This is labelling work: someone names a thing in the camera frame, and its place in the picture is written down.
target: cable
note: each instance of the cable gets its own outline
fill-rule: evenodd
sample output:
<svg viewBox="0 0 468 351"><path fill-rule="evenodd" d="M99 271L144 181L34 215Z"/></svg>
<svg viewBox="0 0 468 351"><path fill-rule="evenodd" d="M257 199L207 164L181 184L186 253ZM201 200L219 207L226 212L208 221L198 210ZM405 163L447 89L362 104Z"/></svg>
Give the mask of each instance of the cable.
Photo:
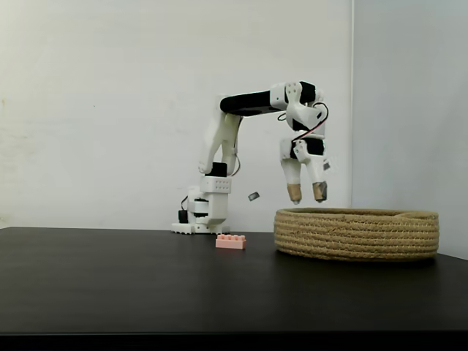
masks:
<svg viewBox="0 0 468 351"><path fill-rule="evenodd" d="M237 173L239 173L239 170L241 170L241 160L239 159L239 156L235 155L235 158L237 159L237 162L239 164L239 167L237 167L237 170L233 174L231 174L231 177L235 176Z"/></svg>
<svg viewBox="0 0 468 351"><path fill-rule="evenodd" d="M323 102L315 102L315 103L312 105L312 107L315 107L315 106L317 106L317 105L323 105L323 106L325 106L325 109L327 110L327 115L325 116L325 118L324 118L321 122L319 122L319 124L318 124L317 126L315 126L315 127L312 128L312 129L309 129L307 132L305 132L305 133L299 135L298 137L295 137L294 139L292 139L293 142L305 138L307 135L311 134L314 130L316 130L318 127L320 127L322 124L324 124L325 121L327 120L328 114L329 114L329 112L330 112L330 111L328 110L328 106L325 105Z"/></svg>
<svg viewBox="0 0 468 351"><path fill-rule="evenodd" d="M182 209L185 211L185 208L184 208L184 203L185 201L189 198L189 195L187 195L186 197L184 197L184 199L181 201L181 207Z"/></svg>

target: rope basket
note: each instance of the rope basket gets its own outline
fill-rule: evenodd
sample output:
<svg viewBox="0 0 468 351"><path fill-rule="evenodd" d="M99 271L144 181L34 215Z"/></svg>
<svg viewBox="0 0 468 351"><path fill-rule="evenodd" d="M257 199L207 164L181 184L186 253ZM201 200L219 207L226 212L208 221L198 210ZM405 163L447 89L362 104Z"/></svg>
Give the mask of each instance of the rope basket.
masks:
<svg viewBox="0 0 468 351"><path fill-rule="evenodd" d="M290 208L274 227L279 251L325 260L421 260L439 246L437 212Z"/></svg>

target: small gray object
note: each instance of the small gray object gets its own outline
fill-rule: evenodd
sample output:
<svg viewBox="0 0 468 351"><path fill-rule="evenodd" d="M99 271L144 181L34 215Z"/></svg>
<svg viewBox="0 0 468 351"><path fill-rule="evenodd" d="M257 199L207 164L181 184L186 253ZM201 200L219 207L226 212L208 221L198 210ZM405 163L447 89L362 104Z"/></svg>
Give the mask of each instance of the small gray object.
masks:
<svg viewBox="0 0 468 351"><path fill-rule="evenodd" d="M258 192L253 192L249 195L249 200L253 201L255 199L258 199L260 197L260 195L258 194Z"/></svg>

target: table surface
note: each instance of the table surface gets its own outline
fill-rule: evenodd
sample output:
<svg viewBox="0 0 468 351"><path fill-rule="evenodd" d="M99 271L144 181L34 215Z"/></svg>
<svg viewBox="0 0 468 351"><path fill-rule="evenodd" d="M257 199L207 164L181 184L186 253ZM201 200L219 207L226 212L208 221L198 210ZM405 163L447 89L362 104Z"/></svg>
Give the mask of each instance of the table surface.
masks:
<svg viewBox="0 0 468 351"><path fill-rule="evenodd" d="M214 235L0 230L0 333L468 331L468 262L343 263Z"/></svg>

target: lego brick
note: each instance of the lego brick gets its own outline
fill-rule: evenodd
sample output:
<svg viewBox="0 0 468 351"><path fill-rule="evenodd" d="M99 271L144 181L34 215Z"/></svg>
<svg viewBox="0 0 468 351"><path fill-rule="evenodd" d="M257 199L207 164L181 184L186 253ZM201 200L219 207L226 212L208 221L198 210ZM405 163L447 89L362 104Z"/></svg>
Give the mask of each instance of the lego brick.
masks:
<svg viewBox="0 0 468 351"><path fill-rule="evenodd" d="M220 249L239 249L244 250L246 248L246 237L245 235L225 235L220 234L216 239L216 247Z"/></svg>

